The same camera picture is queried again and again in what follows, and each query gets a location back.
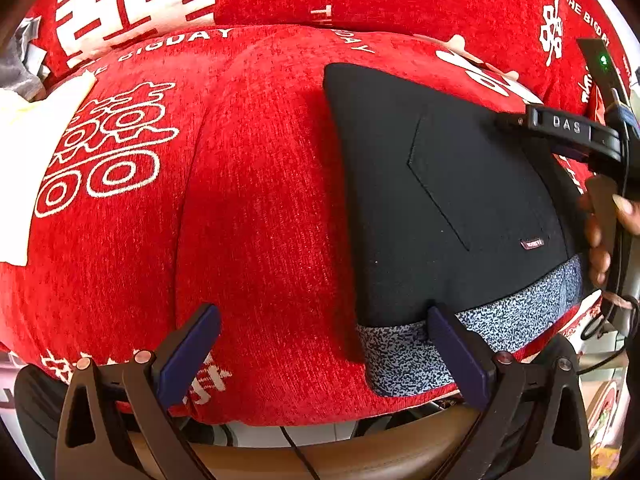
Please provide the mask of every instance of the brown leather surface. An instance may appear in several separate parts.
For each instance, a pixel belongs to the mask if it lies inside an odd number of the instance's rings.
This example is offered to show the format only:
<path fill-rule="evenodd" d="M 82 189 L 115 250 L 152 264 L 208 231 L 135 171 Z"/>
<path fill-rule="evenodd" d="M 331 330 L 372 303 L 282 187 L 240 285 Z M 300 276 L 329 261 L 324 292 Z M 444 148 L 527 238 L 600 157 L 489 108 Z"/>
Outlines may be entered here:
<path fill-rule="evenodd" d="M 322 480 L 424 480 L 462 442 L 478 412 L 455 406 L 381 433 L 302 446 Z M 144 439 L 130 434 L 146 471 L 163 478 Z M 290 448 L 203 446 L 193 450 L 218 480 L 310 480 Z"/>

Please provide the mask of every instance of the white cloth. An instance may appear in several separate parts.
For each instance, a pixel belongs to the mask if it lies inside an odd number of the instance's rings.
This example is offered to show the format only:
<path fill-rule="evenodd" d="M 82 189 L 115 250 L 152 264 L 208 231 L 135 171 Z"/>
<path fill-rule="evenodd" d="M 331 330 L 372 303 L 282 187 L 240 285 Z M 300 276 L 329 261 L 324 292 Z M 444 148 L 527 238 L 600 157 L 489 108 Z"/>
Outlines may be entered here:
<path fill-rule="evenodd" d="M 0 262 L 26 266 L 42 178 L 94 83 L 94 74 L 84 72 L 34 103 L 0 89 Z"/>

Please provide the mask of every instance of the small red tag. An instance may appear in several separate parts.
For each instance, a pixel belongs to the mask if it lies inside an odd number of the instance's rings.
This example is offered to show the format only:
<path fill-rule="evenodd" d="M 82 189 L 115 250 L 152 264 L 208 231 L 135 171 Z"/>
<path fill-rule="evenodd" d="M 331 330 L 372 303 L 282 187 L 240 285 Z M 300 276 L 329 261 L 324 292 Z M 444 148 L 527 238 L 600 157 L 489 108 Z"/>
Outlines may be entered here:
<path fill-rule="evenodd" d="M 542 238 L 535 238 L 533 240 L 520 240 L 520 245 L 526 251 L 537 249 L 538 247 L 542 247 L 544 244 L 545 241 Z"/>

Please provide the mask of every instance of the red blanket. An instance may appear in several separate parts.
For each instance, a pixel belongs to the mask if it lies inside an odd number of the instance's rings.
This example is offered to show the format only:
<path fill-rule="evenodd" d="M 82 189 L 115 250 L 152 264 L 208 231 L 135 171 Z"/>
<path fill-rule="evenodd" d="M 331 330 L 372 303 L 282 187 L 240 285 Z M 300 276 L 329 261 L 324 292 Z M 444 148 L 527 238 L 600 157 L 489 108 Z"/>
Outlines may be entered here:
<path fill-rule="evenodd" d="M 215 0 L 189 12 L 181 6 L 197 0 L 174 0 L 172 20 L 211 26 L 121 50 L 114 41 L 175 22 L 147 5 L 156 0 L 79 1 L 57 18 L 74 0 L 33 9 L 56 76 L 85 50 L 108 53 L 90 66 L 98 82 L 43 181 L 28 266 L 0 264 L 0 340 L 68 380 L 82 355 L 127 360 L 212 301 L 222 336 L 176 411 L 211 423 L 355 419 L 453 388 L 383 399 L 365 384 L 327 63 L 522 110 L 532 100 L 522 86 L 411 36 L 461 34 L 476 56 L 573 112 L 590 91 L 576 37 L 606 34 L 625 67 L 595 0 Z M 284 22 L 333 30 L 239 26 Z M 74 43 L 95 30 L 97 40 Z"/>

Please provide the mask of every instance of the gray cloth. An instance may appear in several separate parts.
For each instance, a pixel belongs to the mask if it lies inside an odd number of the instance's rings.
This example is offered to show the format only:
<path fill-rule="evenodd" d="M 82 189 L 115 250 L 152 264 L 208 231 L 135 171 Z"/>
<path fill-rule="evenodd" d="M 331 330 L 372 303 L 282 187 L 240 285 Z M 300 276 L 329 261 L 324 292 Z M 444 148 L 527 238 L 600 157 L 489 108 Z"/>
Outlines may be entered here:
<path fill-rule="evenodd" d="M 495 351 L 515 352 L 551 327 L 580 301 L 580 254 L 542 279 L 502 300 L 456 314 Z M 358 326 L 369 387 L 383 397 L 414 396 L 453 382 L 426 322 L 389 327 Z"/>
<path fill-rule="evenodd" d="M 15 31 L 4 52 L 0 54 L 0 88 L 11 90 L 18 95 L 33 100 L 44 95 L 44 86 L 37 75 L 25 67 L 29 42 L 38 37 L 40 17 L 25 18 Z"/>

